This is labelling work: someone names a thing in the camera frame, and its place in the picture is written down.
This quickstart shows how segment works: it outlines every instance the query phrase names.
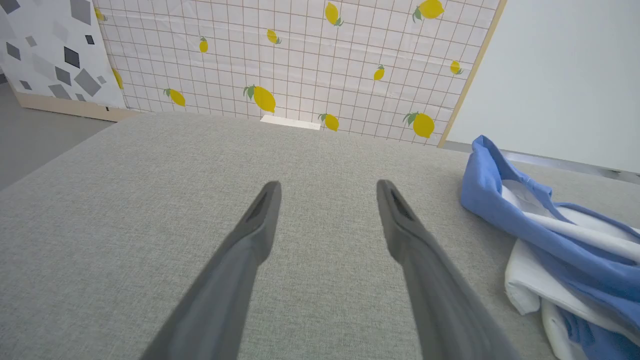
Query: white wall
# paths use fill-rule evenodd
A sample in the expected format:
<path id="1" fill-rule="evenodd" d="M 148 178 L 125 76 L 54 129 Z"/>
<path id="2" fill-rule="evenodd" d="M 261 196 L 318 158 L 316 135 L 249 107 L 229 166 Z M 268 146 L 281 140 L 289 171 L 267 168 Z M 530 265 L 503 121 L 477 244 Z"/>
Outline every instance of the white wall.
<path id="1" fill-rule="evenodd" d="M 508 0 L 447 140 L 640 173 L 640 1 Z"/>

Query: gray fabric surface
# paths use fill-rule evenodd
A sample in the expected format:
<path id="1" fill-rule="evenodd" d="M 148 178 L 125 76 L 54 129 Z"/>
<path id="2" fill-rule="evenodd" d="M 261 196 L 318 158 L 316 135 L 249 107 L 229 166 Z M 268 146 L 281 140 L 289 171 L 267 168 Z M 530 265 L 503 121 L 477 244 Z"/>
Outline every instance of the gray fabric surface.
<path id="1" fill-rule="evenodd" d="M 459 203 L 468 154 L 240 119 L 148 114 L 0 192 L 0 358 L 136 359 L 262 185 L 282 182 L 240 359 L 417 359 L 401 268 L 376 206 L 392 180 L 524 359 L 539 315 L 504 294 L 514 239 Z M 640 186 L 518 164 L 639 227 Z"/>

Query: lemon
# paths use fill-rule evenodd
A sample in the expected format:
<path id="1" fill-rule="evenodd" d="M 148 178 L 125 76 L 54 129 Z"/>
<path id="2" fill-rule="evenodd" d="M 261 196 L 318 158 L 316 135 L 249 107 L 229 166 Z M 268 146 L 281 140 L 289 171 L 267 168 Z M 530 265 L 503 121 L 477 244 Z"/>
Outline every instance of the lemon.
<path id="1" fill-rule="evenodd" d="M 415 131 L 416 135 L 423 138 L 429 138 L 435 128 L 433 119 L 423 113 L 415 112 L 406 114 L 403 120 L 407 120 L 407 124 L 409 125 L 413 123 L 413 131 Z"/>
<path id="2" fill-rule="evenodd" d="M 120 76 L 120 73 L 113 67 L 111 68 L 111 70 L 113 70 L 113 75 L 116 77 L 116 81 L 118 82 L 118 87 L 121 90 L 124 90 L 124 86 L 122 85 L 122 76 Z"/>
<path id="3" fill-rule="evenodd" d="M 444 9 L 442 8 L 442 3 L 440 2 L 440 0 L 427 0 L 419 6 L 416 6 L 412 18 L 413 22 L 415 22 L 416 18 L 422 20 L 422 17 L 425 17 L 427 19 L 435 19 L 442 13 L 444 13 Z"/>
<path id="4" fill-rule="evenodd" d="M 104 16 L 104 15 L 102 14 L 102 12 L 100 12 L 100 9 L 98 9 L 98 8 L 94 8 L 94 9 L 95 9 L 95 17 L 97 17 L 97 18 L 98 18 L 98 20 L 100 20 L 100 21 L 107 21 L 107 17 L 106 17 L 106 16 Z"/>
<path id="5" fill-rule="evenodd" d="M 246 86 L 242 92 L 242 95 L 247 94 L 249 99 L 253 98 L 253 101 L 260 109 L 264 111 L 268 111 L 273 113 L 276 111 L 276 99 L 273 98 L 273 95 L 260 86 Z"/>
<path id="6" fill-rule="evenodd" d="M 269 39 L 270 42 L 274 44 L 279 44 L 282 42 L 282 40 L 280 40 L 278 35 L 276 35 L 276 32 L 271 29 L 267 30 L 267 38 Z"/>
<path id="7" fill-rule="evenodd" d="M 385 75 L 385 67 L 380 65 L 376 72 L 373 73 L 373 80 L 380 80 Z"/>
<path id="8" fill-rule="evenodd" d="M 338 119 L 335 118 L 335 116 L 325 113 L 325 114 L 320 114 L 318 118 L 324 121 L 324 124 L 327 126 L 328 129 L 333 131 L 338 131 L 338 126 L 340 126 L 340 123 L 338 122 Z"/>
<path id="9" fill-rule="evenodd" d="M 200 37 L 200 52 L 206 53 L 209 50 L 209 43 L 205 37 Z"/>
<path id="10" fill-rule="evenodd" d="M 460 63 L 459 63 L 459 62 L 457 62 L 456 60 L 454 60 L 454 61 L 451 63 L 451 72 L 452 72 L 454 75 L 460 75 L 460 74 L 462 74 L 462 69 L 460 68 Z"/>
<path id="11" fill-rule="evenodd" d="M 334 4 L 328 3 L 326 5 L 326 8 L 324 9 L 324 15 L 326 16 L 326 19 L 331 22 L 331 25 L 340 26 L 344 23 L 344 21 L 340 19 L 338 8 L 336 8 Z"/>
<path id="12" fill-rule="evenodd" d="M 184 96 L 180 94 L 180 92 L 175 91 L 174 89 L 165 89 L 164 94 L 168 97 L 171 97 L 171 100 L 176 103 L 176 105 L 184 106 Z"/>

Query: green leaf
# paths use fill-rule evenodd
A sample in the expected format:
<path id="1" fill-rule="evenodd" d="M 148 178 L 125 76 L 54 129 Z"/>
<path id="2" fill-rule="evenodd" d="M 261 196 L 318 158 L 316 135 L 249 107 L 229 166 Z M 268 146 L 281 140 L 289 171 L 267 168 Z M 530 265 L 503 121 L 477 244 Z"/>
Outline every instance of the green leaf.
<path id="1" fill-rule="evenodd" d="M 412 113 L 411 116 L 409 116 L 409 120 L 407 120 L 407 124 L 411 125 L 416 116 L 418 116 L 418 113 Z"/>

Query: lemon print backdrop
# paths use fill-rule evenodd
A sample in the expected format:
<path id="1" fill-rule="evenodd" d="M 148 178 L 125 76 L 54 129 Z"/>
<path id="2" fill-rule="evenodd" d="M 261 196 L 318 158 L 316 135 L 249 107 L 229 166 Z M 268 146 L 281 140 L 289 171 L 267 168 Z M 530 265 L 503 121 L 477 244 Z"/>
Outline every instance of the lemon print backdrop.
<path id="1" fill-rule="evenodd" d="M 500 0 L 93 2 L 132 109 L 436 145 Z"/>

